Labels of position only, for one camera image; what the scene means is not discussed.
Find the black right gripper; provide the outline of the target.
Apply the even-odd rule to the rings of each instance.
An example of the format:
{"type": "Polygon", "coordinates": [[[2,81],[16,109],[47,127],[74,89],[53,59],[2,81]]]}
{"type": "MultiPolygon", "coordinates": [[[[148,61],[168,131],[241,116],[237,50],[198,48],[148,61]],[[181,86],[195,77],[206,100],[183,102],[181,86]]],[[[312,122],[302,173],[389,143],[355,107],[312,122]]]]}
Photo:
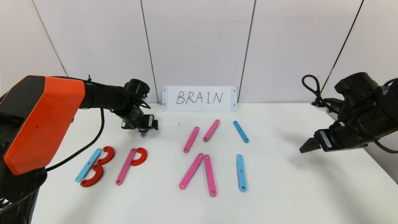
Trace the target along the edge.
{"type": "Polygon", "coordinates": [[[342,126],[335,121],[328,129],[315,131],[314,138],[309,138],[300,147],[300,153],[323,149],[325,152],[343,151],[367,147],[368,143],[359,130],[352,125],[342,126]]]}

